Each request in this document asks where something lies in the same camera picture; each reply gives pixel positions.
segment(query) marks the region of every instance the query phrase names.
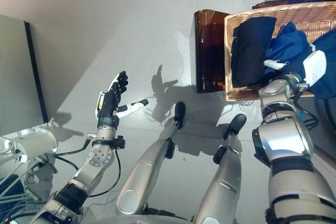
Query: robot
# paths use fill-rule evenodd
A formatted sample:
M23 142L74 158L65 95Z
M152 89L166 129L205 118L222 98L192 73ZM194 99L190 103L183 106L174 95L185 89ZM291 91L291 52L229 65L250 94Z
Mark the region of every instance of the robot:
M112 164L112 150L124 148L122 136L115 138L121 94L126 90L127 75L121 72L108 92L97 103L97 135L88 160L68 184L37 213L30 224L68 224L80 213L81 206L93 192L104 171ZM313 144L306 125L298 116L297 100L307 88L295 74L279 76L259 91L262 123L253 130L255 157L270 167L269 204L266 221L284 223L336 223L336 199L325 178L311 162ZM140 108L146 101L123 107L123 111ZM155 185L161 164L173 156L173 133L183 126L185 107L178 103L175 117L142 155L120 191L117 216L96 221L108 223L177 223L190 221L171 213L149 209L146 202ZM218 170L192 222L197 224L231 224L234 222L240 193L242 151L237 138L246 117L234 117L224 133L224 143L213 161Z

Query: gray panel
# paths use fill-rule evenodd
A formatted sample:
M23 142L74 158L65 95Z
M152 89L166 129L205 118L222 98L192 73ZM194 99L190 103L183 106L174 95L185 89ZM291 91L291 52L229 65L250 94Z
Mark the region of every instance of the gray panel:
M42 123L24 22L0 16L0 135Z

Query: folded black cloth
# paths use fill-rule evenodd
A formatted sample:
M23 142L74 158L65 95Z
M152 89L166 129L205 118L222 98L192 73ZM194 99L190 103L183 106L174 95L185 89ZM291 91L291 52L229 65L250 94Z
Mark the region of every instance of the folded black cloth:
M269 46L276 18L256 17L234 29L231 53L234 88L258 83L264 76L265 51Z

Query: cable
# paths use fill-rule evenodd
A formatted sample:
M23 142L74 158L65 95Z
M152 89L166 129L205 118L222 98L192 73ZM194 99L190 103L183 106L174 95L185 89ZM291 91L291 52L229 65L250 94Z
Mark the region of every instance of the cable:
M47 203L47 201L34 202L34 203L23 203L23 204L22 204L22 201L21 201L19 203L21 203L21 204L16 204L14 207L12 207L11 209L7 210L8 213L7 213L6 217L5 217L5 219L10 218L14 213L18 212L23 207L34 206L34 205L42 205L42 204Z
M84 151L86 149L86 147L88 147L89 143L90 143L90 139L86 139L83 147L81 149L72 151L72 152L63 152L63 153L58 153L58 154L54 154L55 157L59 157L59 156L65 156L65 155L71 155L71 154L75 154L75 153L79 153L81 151Z
M4 224L10 224L10 222L12 220L15 220L15 219L21 218L21 217L26 217L26 216L34 216L35 214L37 214L37 213L36 212L28 212L26 214L16 215L16 216L14 216L12 218L8 218L7 220L5 220Z
M310 117L312 117L311 119L307 119L304 121L304 124L307 128L308 131L312 130L313 128L315 128L318 124L319 124L319 119L317 118L317 116L315 116L313 113L305 110L303 107L301 107L301 105L298 104L297 101L294 102L294 105L303 113L309 115Z
M25 202L23 200L18 201L12 208L8 208L6 210L3 210L2 212L0 212L0 223L2 220L6 219L6 217L8 216L8 214L10 213L10 211L12 211L16 206L20 205L20 204L24 204Z
M35 174L34 173L32 173L32 174L29 174L28 176L27 176L27 178L26 178L26 183L27 184L29 184L29 185L34 185L34 184L36 184L36 182L35 182L35 180L34 180L34 182L29 182L28 180L31 178L31 177L33 177Z
M81 224L81 222L84 220L86 214L88 213L89 209L90 209L92 206L106 206L107 204L114 202L116 199L117 199L117 198L114 198L114 199L112 199L112 200L110 200L110 201L108 201L108 202L105 202L105 203L103 203L103 204L93 203L93 204L91 204L90 206L88 206L88 208L87 208L86 211L85 211L85 214L83 214L82 218L80 219L79 224Z
M55 158L56 158L56 159L59 159L59 160L62 160L63 162L65 162L65 163L67 163L67 164L71 165L73 168L75 168L76 170L78 170L78 167L77 167L77 165L75 165L73 162L71 162L71 161L68 161L68 160L67 160L67 159L65 159L65 158L58 157L58 156L56 156Z
M103 194L108 193L110 190L114 189L114 187L115 187L115 186L117 185L117 183L119 182L120 175L121 175L121 164L120 164L120 159L119 159L119 155L118 155L117 149L115 149L115 152L116 152L115 154L116 154L116 157L117 157L117 160L118 160L118 166L119 166L119 174L118 174L118 178L117 178L117 180L115 181L115 183L113 184L113 186L111 186L108 190L103 191L102 193L99 193L99 194L90 195L89 198L97 197L97 196L101 196L101 195L103 195Z

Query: robot forearm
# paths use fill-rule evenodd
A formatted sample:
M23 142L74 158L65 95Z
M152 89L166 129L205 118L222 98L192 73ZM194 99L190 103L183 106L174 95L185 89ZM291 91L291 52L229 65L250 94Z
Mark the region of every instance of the robot forearm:
M290 100L292 87L284 78L259 91L264 120L253 141L256 158L271 168L266 220L335 222L336 199L311 162L313 144Z
M113 162L114 155L107 143L113 142L115 133L114 128L107 126L98 129L97 140L93 142L86 163L66 186L44 205L30 223L39 224L41 218L51 220L53 223L54 221L71 223L76 218L85 200L99 184L103 172Z

